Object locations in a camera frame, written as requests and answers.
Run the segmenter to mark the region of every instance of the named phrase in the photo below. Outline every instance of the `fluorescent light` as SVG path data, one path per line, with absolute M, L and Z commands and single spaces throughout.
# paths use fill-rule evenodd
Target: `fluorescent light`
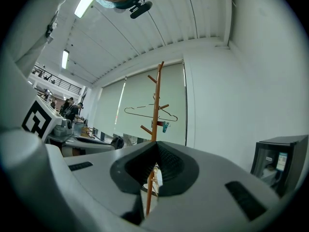
M 69 51 L 64 50 L 64 51 L 63 51 L 63 54 L 62 54 L 62 64 L 61 64 L 61 67 L 62 67 L 63 69 L 66 69 L 66 68 L 67 68 L 68 58 L 69 58 Z
M 93 0 L 81 0 L 75 10 L 75 14 L 77 17 L 82 18 L 84 15 L 86 9 L 89 7 L 89 5 L 92 3 Z

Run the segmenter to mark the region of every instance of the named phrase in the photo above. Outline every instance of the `ceiling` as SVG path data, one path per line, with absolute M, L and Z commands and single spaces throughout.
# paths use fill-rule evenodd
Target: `ceiling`
M 128 10 L 119 14 L 96 1 L 78 18 L 74 11 L 79 1 L 66 0 L 61 6 L 54 40 L 38 62 L 56 72 L 73 73 L 84 85 L 154 49 L 225 36 L 225 0 L 150 0 L 151 10 L 135 20 Z M 67 70 L 60 68 L 64 49 L 70 52 Z

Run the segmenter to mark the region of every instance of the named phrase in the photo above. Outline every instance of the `wire hanger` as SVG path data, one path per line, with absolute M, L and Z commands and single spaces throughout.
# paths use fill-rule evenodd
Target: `wire hanger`
M 133 115 L 137 115 L 137 116 L 142 116 L 142 117 L 147 117 L 147 118 L 153 118 L 152 116 L 134 114 L 134 113 L 129 113 L 129 112 L 126 111 L 126 109 L 133 109 L 133 110 L 135 110 L 135 109 L 139 109 L 139 108 L 143 108 L 143 107 L 147 107 L 147 106 L 153 106 L 153 105 L 154 105 L 154 104 L 148 104 L 148 105 L 146 105 L 146 106 L 138 106 L 138 107 L 135 107 L 135 108 L 134 108 L 134 107 L 126 107 L 126 108 L 125 108 L 125 113 L 126 113 L 126 114 L 133 114 Z M 162 110 L 163 112 L 167 113 L 167 114 L 168 114 L 169 116 L 171 116 L 171 117 L 175 117 L 176 120 L 160 118 L 160 116 L 158 116 L 158 119 L 176 122 L 176 121 L 178 120 L 178 118 L 177 118 L 175 115 L 171 115 L 169 112 L 167 112 L 167 111 L 165 111 L 165 110 L 163 109 L 163 108 L 166 108 L 166 107 L 168 107 L 168 106 L 169 106 L 169 105 L 159 106 L 159 110 Z

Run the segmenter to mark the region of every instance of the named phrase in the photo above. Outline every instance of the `black metal railing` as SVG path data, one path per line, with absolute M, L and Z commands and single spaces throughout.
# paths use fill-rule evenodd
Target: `black metal railing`
M 32 70 L 32 74 L 37 75 L 38 77 L 44 79 L 45 81 L 50 82 L 51 84 L 54 84 L 58 87 L 64 88 L 68 91 L 71 91 L 75 94 L 80 94 L 81 92 L 81 88 L 77 87 L 71 83 L 68 83 L 62 79 L 60 79 L 59 77 L 56 77 L 53 74 L 50 74 L 49 72 L 47 72 L 46 70 L 40 68 L 39 66 L 34 66 L 33 70 Z

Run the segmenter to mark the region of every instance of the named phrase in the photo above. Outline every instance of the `white cloth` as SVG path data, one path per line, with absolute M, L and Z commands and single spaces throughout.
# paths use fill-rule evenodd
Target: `white cloth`
M 26 78 L 47 43 L 47 26 L 64 1 L 29 0 L 11 26 L 5 45 Z

